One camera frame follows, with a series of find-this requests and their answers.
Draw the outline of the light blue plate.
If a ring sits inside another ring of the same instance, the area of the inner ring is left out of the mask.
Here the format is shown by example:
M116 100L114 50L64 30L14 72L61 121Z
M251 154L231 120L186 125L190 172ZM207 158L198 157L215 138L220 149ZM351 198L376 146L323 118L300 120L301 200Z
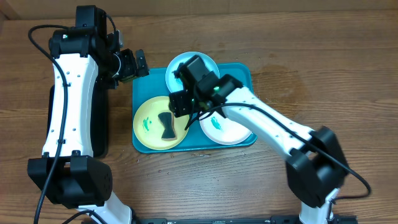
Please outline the light blue plate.
M176 56L169 63L165 82L172 103L192 105L195 102L193 88L197 85L197 95L206 82L220 78L220 71L215 61L201 52L185 52Z

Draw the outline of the dark scrubbing sponge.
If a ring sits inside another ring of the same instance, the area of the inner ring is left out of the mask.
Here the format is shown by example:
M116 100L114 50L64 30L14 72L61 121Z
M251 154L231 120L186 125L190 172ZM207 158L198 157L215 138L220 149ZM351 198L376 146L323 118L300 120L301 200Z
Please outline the dark scrubbing sponge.
M158 118L164 127L161 139L164 141L176 140L177 134L174 129L174 115L171 112L162 112L158 114Z

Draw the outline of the yellow-green plate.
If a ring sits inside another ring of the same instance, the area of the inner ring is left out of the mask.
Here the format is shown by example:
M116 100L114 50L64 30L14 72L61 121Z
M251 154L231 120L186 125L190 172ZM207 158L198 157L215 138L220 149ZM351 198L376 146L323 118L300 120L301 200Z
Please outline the yellow-green plate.
M177 138L173 141L162 140L164 127L158 118L158 114L162 112L171 112L169 110L168 96L156 96L145 101L134 115L133 130L135 137L149 149L158 151L171 149L180 144L188 133L185 127L188 123L189 115L179 118L174 116L174 129Z

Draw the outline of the white plate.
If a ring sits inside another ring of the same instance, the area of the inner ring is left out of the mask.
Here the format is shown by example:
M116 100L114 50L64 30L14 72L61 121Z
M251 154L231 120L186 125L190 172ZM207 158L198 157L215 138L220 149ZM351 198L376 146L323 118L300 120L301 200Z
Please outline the white plate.
M212 141L222 145L235 145L246 140L252 132L243 125L214 112L200 117L200 127Z

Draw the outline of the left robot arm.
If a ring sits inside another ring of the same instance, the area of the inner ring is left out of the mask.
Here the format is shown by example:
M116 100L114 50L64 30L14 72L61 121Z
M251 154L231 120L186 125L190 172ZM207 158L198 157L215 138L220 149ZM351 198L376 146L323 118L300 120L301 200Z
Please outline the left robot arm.
M53 65L47 138L27 173L44 200L89 215L95 223L137 223L113 192L109 165L108 90L148 74L143 51L123 49L118 30L104 25L55 25L43 54Z

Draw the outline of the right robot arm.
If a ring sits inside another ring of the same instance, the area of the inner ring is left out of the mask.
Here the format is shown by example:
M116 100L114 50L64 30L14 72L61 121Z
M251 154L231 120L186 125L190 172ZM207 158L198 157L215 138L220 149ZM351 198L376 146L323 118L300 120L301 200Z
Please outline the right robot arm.
M301 201L300 223L331 223L331 211L348 175L348 163L334 132L298 124L257 98L231 75L176 76L183 90L170 94L175 116L213 111L237 122L270 145L285 161L289 188Z

